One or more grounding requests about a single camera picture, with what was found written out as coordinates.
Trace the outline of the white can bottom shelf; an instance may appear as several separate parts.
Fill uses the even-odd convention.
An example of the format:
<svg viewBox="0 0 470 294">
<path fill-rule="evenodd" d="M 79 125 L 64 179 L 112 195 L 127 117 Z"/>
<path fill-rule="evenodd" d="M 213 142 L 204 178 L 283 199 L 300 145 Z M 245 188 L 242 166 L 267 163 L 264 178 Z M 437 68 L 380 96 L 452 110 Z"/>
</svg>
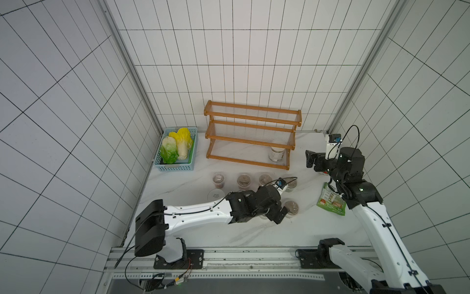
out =
<svg viewBox="0 0 470 294">
<path fill-rule="evenodd" d="M 273 162 L 280 162 L 285 154 L 285 148 L 270 147 L 269 159 Z"/>
</svg>

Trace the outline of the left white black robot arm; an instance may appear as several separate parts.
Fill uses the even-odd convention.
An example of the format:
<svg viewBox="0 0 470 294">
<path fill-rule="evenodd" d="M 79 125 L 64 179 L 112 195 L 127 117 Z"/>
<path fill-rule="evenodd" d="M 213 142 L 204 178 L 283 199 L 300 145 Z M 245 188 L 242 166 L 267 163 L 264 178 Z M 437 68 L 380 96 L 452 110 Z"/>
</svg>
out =
<svg viewBox="0 0 470 294">
<path fill-rule="evenodd" d="M 257 191 L 230 192 L 217 202 L 167 207 L 163 200 L 155 200 L 135 219 L 134 256 L 155 254 L 172 264 L 187 259 L 185 241 L 176 236 L 182 230 L 212 223 L 245 223 L 259 216 L 280 224 L 288 214 L 281 202 L 287 188 L 285 179 L 279 178 Z"/>
</svg>

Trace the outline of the seed jar dark label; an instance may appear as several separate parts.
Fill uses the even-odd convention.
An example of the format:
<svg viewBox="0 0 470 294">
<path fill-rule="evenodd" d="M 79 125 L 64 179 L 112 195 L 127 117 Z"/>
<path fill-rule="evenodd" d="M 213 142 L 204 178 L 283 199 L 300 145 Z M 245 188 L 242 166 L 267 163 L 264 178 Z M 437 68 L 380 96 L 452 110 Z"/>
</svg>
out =
<svg viewBox="0 0 470 294">
<path fill-rule="evenodd" d="M 225 186 L 225 176 L 222 173 L 215 173 L 212 180 L 217 189 L 222 189 Z"/>
</svg>

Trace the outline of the small jar pink label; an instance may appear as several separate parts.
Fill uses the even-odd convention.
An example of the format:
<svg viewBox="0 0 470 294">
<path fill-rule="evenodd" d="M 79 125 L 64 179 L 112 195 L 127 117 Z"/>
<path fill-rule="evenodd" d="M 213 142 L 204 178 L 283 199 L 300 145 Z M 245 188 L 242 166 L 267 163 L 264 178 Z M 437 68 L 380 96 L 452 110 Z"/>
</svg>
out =
<svg viewBox="0 0 470 294">
<path fill-rule="evenodd" d="M 299 206 L 293 200 L 287 200 L 283 203 L 284 207 L 288 210 L 286 218 L 293 218 L 299 213 Z"/>
</svg>

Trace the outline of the large white-lid can shelf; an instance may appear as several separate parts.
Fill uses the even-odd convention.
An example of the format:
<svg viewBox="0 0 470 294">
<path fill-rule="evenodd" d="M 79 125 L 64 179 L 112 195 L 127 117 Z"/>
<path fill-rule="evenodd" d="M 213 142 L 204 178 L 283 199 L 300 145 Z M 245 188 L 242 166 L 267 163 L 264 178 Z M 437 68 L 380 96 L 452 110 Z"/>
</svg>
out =
<svg viewBox="0 0 470 294">
<path fill-rule="evenodd" d="M 224 198 L 226 194 L 221 189 L 213 189 L 208 193 L 207 199 L 208 202 L 218 202 Z"/>
</svg>

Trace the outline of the seed jar red label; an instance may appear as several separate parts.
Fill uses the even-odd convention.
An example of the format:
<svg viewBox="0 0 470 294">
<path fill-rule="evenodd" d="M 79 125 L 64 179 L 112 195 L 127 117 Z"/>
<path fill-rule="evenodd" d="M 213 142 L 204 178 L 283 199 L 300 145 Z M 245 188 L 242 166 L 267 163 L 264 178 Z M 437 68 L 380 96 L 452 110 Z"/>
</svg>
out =
<svg viewBox="0 0 470 294">
<path fill-rule="evenodd" d="M 246 191 L 249 190 L 252 183 L 252 177 L 249 174 L 243 173 L 240 174 L 237 178 L 237 185 L 240 190 Z"/>
<path fill-rule="evenodd" d="M 273 181 L 273 177 L 270 173 L 262 173 L 259 178 L 258 182 L 260 186 L 266 186 L 271 184 Z"/>
</svg>

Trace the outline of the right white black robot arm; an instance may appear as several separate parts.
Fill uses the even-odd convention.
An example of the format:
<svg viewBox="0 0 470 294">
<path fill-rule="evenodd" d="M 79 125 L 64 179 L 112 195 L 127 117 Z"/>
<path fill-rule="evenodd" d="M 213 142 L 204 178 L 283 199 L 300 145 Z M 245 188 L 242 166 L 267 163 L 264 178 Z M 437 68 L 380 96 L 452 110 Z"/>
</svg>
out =
<svg viewBox="0 0 470 294">
<path fill-rule="evenodd" d="M 329 175 L 347 207 L 364 228 L 379 259 L 377 270 L 342 240 L 320 240 L 313 251 L 319 268 L 340 268 L 368 294 L 443 294 L 420 269 L 392 223 L 377 188 L 363 179 L 365 158 L 357 148 L 344 147 L 337 158 L 306 151 L 306 166 Z"/>
</svg>

